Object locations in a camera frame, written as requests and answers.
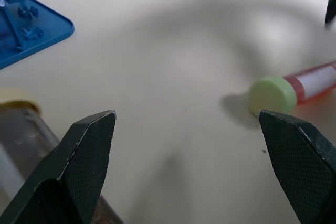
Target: blue plastic stand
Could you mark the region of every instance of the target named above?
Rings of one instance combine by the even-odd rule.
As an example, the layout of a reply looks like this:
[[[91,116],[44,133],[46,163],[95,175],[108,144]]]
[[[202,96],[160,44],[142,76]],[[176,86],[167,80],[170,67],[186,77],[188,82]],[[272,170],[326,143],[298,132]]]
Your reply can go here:
[[[73,23],[36,0],[0,0],[0,69],[70,37]]]

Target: green cap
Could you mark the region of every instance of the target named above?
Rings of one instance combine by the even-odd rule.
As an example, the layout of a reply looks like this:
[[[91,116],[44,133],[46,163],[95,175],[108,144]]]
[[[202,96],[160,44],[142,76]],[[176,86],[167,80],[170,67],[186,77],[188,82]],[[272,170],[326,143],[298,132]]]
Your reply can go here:
[[[286,113],[297,105],[294,88],[283,77],[261,78],[248,94],[248,107],[257,116],[260,110]]]

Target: white table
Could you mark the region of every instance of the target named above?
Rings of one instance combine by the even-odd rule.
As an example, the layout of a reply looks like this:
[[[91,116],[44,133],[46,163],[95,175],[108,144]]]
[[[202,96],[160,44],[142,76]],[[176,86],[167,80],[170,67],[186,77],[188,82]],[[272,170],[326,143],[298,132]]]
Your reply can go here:
[[[328,0],[41,1],[76,31],[1,70],[0,86],[34,94],[59,138],[117,111],[102,193],[125,221],[299,223],[244,93],[334,59]],[[334,136],[332,101],[294,113]]]

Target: table surface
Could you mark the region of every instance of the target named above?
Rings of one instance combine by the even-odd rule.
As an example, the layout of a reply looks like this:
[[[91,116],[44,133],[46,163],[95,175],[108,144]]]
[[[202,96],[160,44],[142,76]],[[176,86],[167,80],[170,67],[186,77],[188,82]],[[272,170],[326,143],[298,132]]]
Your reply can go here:
[[[252,81],[334,59],[328,0],[40,0],[72,37],[0,71],[59,138],[115,109],[102,190],[134,224],[298,224],[246,109]],[[334,96],[294,115],[329,138]]]

